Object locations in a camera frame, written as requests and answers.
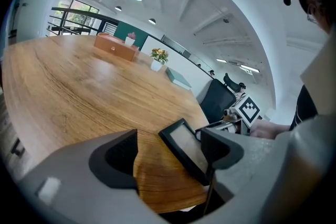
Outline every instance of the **window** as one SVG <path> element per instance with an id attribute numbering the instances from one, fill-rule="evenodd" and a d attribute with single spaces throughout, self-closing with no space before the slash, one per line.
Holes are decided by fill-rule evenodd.
<path id="1" fill-rule="evenodd" d="M 58 7 L 60 8 L 73 8 L 73 9 L 78 9 L 78 10 L 84 10 L 86 12 L 92 12 L 92 13 L 99 13 L 99 10 L 97 8 L 94 8 L 88 4 L 85 4 L 81 1 L 78 0 L 60 0 L 58 3 Z M 60 12 L 60 11 L 56 11 L 55 16 L 59 17 L 60 19 L 62 18 L 64 12 Z M 61 20 L 60 19 L 55 19 L 53 23 L 59 25 Z M 66 20 L 70 20 L 72 22 L 69 21 L 65 21 L 64 22 L 64 26 L 65 27 L 71 27 L 71 28 L 81 28 L 83 27 L 83 25 L 92 27 L 94 21 L 94 18 L 89 17 L 89 16 L 85 16 L 85 15 L 80 15 L 80 14 L 75 14 L 75 13 L 70 13 L 68 12 L 66 18 Z M 88 35 L 89 31 L 82 31 L 80 32 L 81 35 Z"/>

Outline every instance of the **potted plant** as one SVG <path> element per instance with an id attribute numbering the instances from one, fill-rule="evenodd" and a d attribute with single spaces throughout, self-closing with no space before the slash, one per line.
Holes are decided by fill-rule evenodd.
<path id="1" fill-rule="evenodd" d="M 133 43 L 135 42 L 135 39 L 137 38 L 137 36 L 135 35 L 135 33 L 128 33 L 128 36 L 125 39 L 125 45 L 128 46 L 132 46 Z"/>
<path id="2" fill-rule="evenodd" d="M 152 49 L 151 57 L 154 58 L 151 69 L 159 71 L 162 65 L 168 62 L 168 51 L 162 49 Z"/>

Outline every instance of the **teal panel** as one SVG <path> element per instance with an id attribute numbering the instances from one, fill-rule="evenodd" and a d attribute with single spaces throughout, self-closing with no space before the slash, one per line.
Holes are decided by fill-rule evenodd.
<path id="1" fill-rule="evenodd" d="M 128 33 L 132 33 L 134 32 L 136 34 L 136 39 L 135 39 L 135 42 L 134 42 L 134 45 L 139 47 L 139 50 L 141 50 L 143 44 L 145 43 L 146 39 L 147 39 L 147 36 L 148 36 L 148 33 L 132 26 L 132 25 L 129 25 L 129 24 L 126 24 L 124 22 L 119 22 L 118 23 L 118 26 L 116 28 L 116 31 L 114 33 L 114 36 L 115 37 L 118 37 L 122 40 L 125 40 L 126 39 L 126 36 L 128 35 Z"/>

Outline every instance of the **black office chair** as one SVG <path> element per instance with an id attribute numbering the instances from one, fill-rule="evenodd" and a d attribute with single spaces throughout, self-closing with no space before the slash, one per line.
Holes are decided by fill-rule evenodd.
<path id="1" fill-rule="evenodd" d="M 241 86 L 235 82 L 233 82 L 227 73 L 225 73 L 225 76 L 223 78 L 224 85 L 230 87 L 234 92 L 240 92 Z"/>
<path id="2" fill-rule="evenodd" d="M 235 102 L 235 95 L 218 79 L 213 79 L 200 106 L 209 123 L 213 123 L 221 120 L 224 110 Z"/>

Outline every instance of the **glasses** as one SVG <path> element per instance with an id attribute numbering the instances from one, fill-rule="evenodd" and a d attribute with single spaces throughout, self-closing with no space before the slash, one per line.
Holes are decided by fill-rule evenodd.
<path id="1" fill-rule="evenodd" d="M 317 24 L 317 20 L 314 17 L 316 12 L 316 6 L 313 3 L 310 3 L 307 8 L 307 20 L 313 24 Z"/>

